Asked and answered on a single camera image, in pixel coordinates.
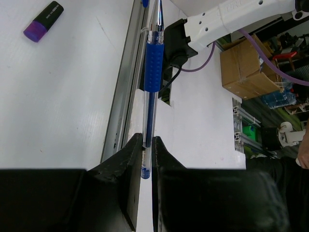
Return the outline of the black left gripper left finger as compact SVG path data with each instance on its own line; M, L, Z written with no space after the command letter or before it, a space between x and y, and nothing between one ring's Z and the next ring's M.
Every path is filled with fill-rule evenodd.
M133 232L142 135L91 170L2 169L3 232Z

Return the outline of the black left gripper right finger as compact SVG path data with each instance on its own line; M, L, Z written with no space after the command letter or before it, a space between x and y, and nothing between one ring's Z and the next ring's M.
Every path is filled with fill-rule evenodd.
M287 209L261 171L190 169L152 140L152 207L156 232L287 232Z

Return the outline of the blue gel pen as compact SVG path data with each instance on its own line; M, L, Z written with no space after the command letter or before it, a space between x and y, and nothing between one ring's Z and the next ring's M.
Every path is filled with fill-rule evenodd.
M151 146L155 131L156 107L161 87L164 54L164 19L162 1L154 2L148 27L144 66L143 152L141 178L151 174Z

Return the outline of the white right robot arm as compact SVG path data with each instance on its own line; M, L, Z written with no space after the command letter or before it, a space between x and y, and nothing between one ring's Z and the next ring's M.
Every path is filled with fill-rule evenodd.
M165 68L180 68L212 42L262 19L293 13L299 20L309 13L307 0L227 0L214 8L165 28Z

